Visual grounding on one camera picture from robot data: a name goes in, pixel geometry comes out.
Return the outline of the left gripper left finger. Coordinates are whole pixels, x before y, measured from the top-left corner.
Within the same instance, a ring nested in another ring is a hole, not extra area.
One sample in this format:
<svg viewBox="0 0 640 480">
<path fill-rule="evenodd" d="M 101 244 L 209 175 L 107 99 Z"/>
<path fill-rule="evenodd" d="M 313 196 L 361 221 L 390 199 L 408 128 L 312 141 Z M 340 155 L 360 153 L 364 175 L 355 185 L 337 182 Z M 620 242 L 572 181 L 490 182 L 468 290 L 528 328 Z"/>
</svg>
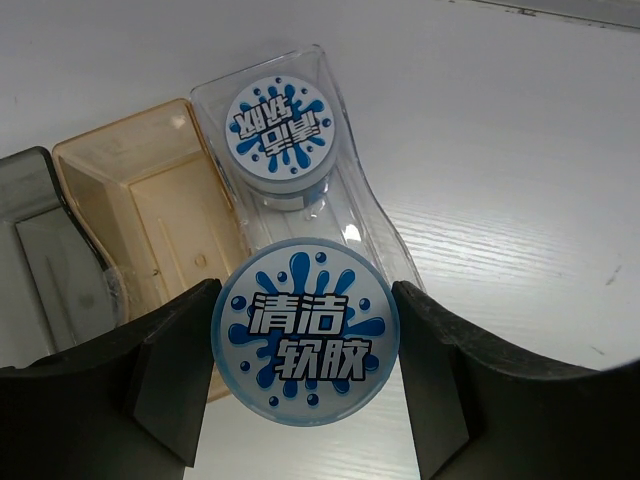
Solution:
<svg viewBox="0 0 640 480">
<path fill-rule="evenodd" d="M 2 368 L 2 478 L 183 478 L 196 460 L 221 288 L 204 280 L 93 340 Z"/>
</svg>

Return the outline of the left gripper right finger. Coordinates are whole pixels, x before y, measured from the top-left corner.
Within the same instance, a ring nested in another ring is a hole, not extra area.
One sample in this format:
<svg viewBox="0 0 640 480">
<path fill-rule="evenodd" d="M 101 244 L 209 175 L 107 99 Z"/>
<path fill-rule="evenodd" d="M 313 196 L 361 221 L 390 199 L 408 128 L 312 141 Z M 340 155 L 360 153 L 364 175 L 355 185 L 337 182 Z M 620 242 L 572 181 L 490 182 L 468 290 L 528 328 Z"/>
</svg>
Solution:
<svg viewBox="0 0 640 480">
<path fill-rule="evenodd" d="M 639 365 L 538 355 L 393 285 L 399 360 L 424 479 L 635 479 Z"/>
</svg>

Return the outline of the blue white slime jar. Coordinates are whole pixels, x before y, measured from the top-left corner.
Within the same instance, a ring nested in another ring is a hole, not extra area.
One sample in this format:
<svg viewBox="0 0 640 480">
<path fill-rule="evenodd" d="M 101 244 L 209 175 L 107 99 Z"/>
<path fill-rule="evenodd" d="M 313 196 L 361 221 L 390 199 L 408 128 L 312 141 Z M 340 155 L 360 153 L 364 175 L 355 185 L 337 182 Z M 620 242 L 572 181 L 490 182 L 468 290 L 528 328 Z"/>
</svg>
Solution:
<svg viewBox="0 0 640 480">
<path fill-rule="evenodd" d="M 310 81 L 276 74 L 248 84 L 229 106 L 225 139 L 232 165 L 266 206 L 302 210 L 327 192 L 336 116 Z"/>
</svg>

